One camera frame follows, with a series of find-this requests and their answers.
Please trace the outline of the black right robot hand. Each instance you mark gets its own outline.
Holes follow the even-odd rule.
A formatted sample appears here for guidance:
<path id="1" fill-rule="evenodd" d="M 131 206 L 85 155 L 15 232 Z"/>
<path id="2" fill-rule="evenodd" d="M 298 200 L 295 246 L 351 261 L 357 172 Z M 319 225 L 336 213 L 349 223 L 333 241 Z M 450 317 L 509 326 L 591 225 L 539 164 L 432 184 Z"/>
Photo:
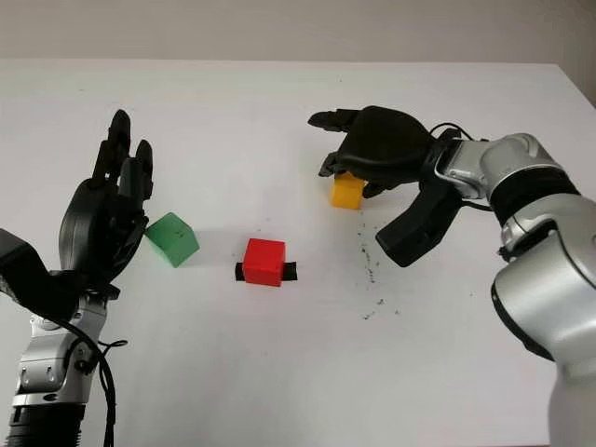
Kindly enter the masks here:
<path id="1" fill-rule="evenodd" d="M 437 142 L 413 116 L 380 106 L 316 112 L 308 124 L 345 134 L 339 148 L 324 159 L 318 175 L 348 172 L 366 183 L 365 198 L 418 182 Z"/>

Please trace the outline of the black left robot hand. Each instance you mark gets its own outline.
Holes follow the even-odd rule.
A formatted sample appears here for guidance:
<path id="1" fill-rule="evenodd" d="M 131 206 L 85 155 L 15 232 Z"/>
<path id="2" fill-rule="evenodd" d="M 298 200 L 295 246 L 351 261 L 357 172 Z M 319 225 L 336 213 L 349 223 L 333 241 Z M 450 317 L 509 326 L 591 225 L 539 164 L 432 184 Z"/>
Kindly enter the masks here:
<path id="1" fill-rule="evenodd" d="M 61 222 L 61 269 L 87 290 L 112 287 L 139 248 L 148 224 L 143 204 L 153 193 L 153 149 L 129 153 L 129 115 L 116 111 L 92 175 L 76 188 Z"/>

